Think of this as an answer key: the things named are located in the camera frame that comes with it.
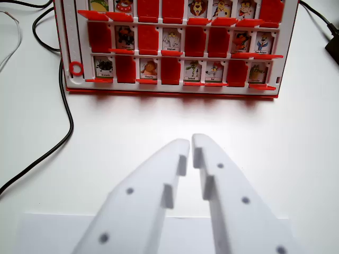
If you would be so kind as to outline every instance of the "black cable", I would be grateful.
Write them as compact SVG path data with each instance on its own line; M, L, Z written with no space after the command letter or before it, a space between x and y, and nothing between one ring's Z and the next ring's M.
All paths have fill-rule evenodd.
M37 4L30 4L22 1L17 1L17 0L0 0L0 3L11 3L11 4L20 4L32 8L46 8L48 5L50 5L53 2L53 0L49 0L47 3L42 4L42 5L37 5Z
M305 3L304 1L300 0L299 4L301 4L303 7L309 9L311 12L313 12L314 14L316 14L318 17L320 17L327 25L328 29L331 31L332 35L335 36L337 34L339 34L339 30L335 27L334 24L330 23L327 18L325 18L324 16L322 16L319 12L317 12L315 9L313 9L311 6L309 6L307 3Z
M0 196L13 183L15 183L17 180L19 180L21 177L23 177L25 174L27 174L32 168L34 168L37 164L39 164L40 162L45 160L48 156L50 156L52 153L54 153L67 140L69 140L70 136L72 135L73 130L74 130L74 122L73 122L72 114L71 114L69 107L68 107L68 103L67 103L66 95L65 95L65 90L64 90L64 85L63 85L63 61L62 60L60 61L60 66L59 66L59 87L60 87L61 97L63 98L63 103L64 103L65 110L66 110L68 120L69 120L69 130L68 130L66 136L59 143L57 143L52 149L50 149L43 156L41 156L39 159L34 161L31 165L26 167L23 171L21 171L19 174L17 174L11 180L9 180L4 186L2 186L0 188Z
M47 13L49 13L51 10L53 10L53 7L48 9L47 11L45 11L42 15L40 15L34 22L33 24L33 33L35 38L39 41L39 43L45 47L48 50L51 51L60 51L59 49L54 49L51 46L43 43L39 37L37 36L37 34L35 33L35 28L36 28L36 24L37 22L42 19ZM11 180L9 180L4 186L2 186L0 188L0 199L1 199L1 195L4 193L4 191L10 187L12 184L14 184L17 180L19 180L21 177L23 177L25 174L27 174L32 168L34 168L37 164L39 164L40 162L42 162L43 160L45 160L48 156L50 156L52 153L54 153L59 147L61 147L63 144L65 144L70 136L73 133L74 130L74 122L73 122L73 118L72 118L72 114L69 110L68 107L68 103L67 103L67 99L66 99L66 95L65 95L65 90L64 90L64 85L63 85L63 61L60 60L60 65L59 65L59 88L60 88L60 93L61 93L61 97L63 99L63 103L64 103L64 107L68 116L68 120L69 120L69 130L67 132L67 134L65 135L65 137L59 142L57 143L52 149L50 149L48 152L46 152L43 156L41 156L39 159L35 160L31 165L29 165L28 167L26 167L23 171L21 171L19 174L17 174L16 176L14 176Z
M33 35L36 38L36 40L38 41L38 43L40 43L40 45L42 45L44 48L50 50L50 51L54 51L54 52L60 52L60 49L55 49L52 48L50 45L47 45L46 43L44 43L43 41L40 40L40 38L37 35L36 29L37 29L37 25L38 22L45 17L49 12L53 11L54 7L51 7L50 9L46 10L44 13L42 13L34 22L32 25L32 31L33 31Z

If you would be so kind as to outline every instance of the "screw hole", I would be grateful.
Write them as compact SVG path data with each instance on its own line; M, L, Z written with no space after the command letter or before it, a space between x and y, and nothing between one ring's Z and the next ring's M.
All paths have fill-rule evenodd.
M126 193L127 193L128 195L132 194L133 192L134 192L134 189L133 189L133 188L128 188L128 189L126 190Z
M276 248L276 251L277 251L277 253L279 253L279 254L286 254L286 253L287 253L287 251L285 250L285 248L284 248L283 246L278 246L278 247Z
M99 242L100 242L100 243L106 243L106 242L108 241L109 238L110 238L110 237L109 237L109 235L108 235L107 233L103 233L103 234L101 234L100 237L99 237Z
M243 197L242 198L242 202L244 203L244 204L249 204L249 198L248 197Z

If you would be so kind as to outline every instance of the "cartoon animal card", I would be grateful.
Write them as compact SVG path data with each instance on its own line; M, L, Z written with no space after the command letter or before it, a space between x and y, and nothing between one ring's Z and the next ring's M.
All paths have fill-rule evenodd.
M231 17L231 10L231 0L213 0L212 19L216 19L217 17Z
M249 83L260 83L263 84L266 82L268 68L264 62L253 62L251 69L249 71Z
M207 0L189 0L188 17L207 17Z
M208 82L221 82L224 66L220 61L207 61L206 65L206 78Z
M231 53L248 52L250 42L248 31L234 31Z
M200 81L201 65L197 60L186 60L184 64L184 81Z
M133 15L133 0L115 0L114 11Z
M270 32L257 32L254 52L258 54L270 54L273 45L273 36Z
M177 28L163 28L163 50L180 51L181 34Z
M157 63L152 58L140 58L140 78L157 80Z
M253 0L238 0L237 19L254 19L256 3Z
M113 64L108 57L93 57L95 76L97 78L113 77Z
M90 11L108 12L108 0L88 0Z
M129 26L115 26L115 46L117 49L134 49L134 31Z

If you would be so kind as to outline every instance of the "black dot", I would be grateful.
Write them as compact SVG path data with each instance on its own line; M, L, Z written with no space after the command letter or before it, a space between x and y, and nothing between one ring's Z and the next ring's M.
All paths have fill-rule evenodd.
M100 242L100 243L106 243L106 242L108 241L109 238L110 238L110 237L109 237L109 235L108 235L107 233L103 233L103 234L101 234L100 237L99 237L99 242Z
M276 251L277 251L277 253L279 253L279 254L286 254L286 253L287 253L287 251L285 250L285 248L284 248L283 246L278 246L278 247L276 248Z
M244 204L249 204L249 198L248 198L248 197L243 197L243 198L242 198L242 202L243 202Z

